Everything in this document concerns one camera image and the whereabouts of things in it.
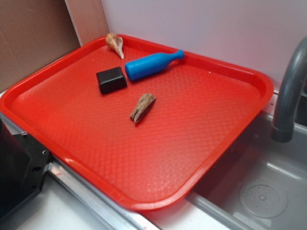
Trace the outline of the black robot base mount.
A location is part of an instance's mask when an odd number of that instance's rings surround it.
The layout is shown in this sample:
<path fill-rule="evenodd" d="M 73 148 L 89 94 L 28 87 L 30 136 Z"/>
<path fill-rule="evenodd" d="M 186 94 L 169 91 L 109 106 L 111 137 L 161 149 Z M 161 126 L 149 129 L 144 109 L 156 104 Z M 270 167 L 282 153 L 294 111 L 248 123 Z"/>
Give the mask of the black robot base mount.
<path fill-rule="evenodd" d="M 30 134 L 11 134 L 0 122 L 0 221 L 37 196 L 43 187 L 50 151 Z"/>

